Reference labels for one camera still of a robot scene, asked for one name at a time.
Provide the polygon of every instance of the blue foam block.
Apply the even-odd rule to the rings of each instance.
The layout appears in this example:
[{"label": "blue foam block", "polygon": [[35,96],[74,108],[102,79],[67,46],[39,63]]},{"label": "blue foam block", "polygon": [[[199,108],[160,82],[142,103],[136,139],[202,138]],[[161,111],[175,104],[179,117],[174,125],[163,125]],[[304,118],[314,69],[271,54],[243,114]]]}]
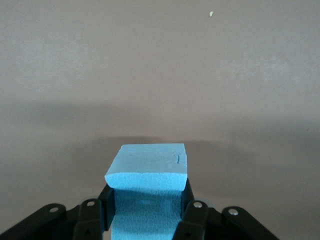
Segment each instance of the blue foam block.
[{"label": "blue foam block", "polygon": [[112,240],[171,240],[187,181],[183,143],[123,145],[105,175],[115,190]]}]

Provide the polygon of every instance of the bolt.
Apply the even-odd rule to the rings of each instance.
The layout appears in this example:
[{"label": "bolt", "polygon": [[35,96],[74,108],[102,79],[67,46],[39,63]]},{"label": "bolt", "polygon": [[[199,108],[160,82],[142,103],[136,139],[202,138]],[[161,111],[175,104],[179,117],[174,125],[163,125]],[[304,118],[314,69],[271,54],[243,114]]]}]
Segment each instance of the bolt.
[{"label": "bolt", "polygon": [[200,209],[200,208],[202,208],[202,203],[199,202],[199,201],[195,201],[195,202],[193,203],[193,206],[194,206],[195,208],[197,208],[197,209]]},{"label": "bolt", "polygon": [[233,215],[233,216],[237,216],[239,213],[237,210],[235,210],[234,208],[230,208],[229,209],[229,214]]}]

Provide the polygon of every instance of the foam block front face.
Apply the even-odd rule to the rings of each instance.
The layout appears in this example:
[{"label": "foam block front face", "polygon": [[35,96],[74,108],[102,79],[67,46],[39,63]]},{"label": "foam block front face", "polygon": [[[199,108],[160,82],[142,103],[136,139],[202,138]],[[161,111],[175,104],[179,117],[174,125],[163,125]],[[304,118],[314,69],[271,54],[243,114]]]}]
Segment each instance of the foam block front face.
[{"label": "foam block front face", "polygon": [[123,145],[105,175],[115,191],[112,240],[171,240],[187,181],[182,143]]}]

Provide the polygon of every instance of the light blue object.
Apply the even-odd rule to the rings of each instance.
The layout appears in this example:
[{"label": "light blue object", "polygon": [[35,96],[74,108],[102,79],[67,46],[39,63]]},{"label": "light blue object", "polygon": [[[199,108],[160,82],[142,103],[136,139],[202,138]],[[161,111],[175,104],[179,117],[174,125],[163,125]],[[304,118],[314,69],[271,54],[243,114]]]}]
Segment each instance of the light blue object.
[{"label": "light blue object", "polygon": [[115,192],[112,240],[171,240],[187,182],[183,143],[123,145],[105,175]]}]

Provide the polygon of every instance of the screw head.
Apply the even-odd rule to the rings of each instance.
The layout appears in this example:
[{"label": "screw head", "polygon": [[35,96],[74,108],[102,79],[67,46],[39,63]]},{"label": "screw head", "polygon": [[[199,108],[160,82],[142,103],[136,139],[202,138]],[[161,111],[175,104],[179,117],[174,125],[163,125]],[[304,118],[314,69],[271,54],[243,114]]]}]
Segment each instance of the screw head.
[{"label": "screw head", "polygon": [[195,202],[193,203],[193,206],[194,206],[195,208],[197,208],[197,209],[200,209],[200,208],[202,208],[202,203],[199,202],[199,201],[195,201]]},{"label": "screw head", "polygon": [[239,212],[237,210],[235,210],[234,208],[230,208],[228,210],[228,212],[230,215],[233,215],[233,216],[237,216],[239,214]]}]

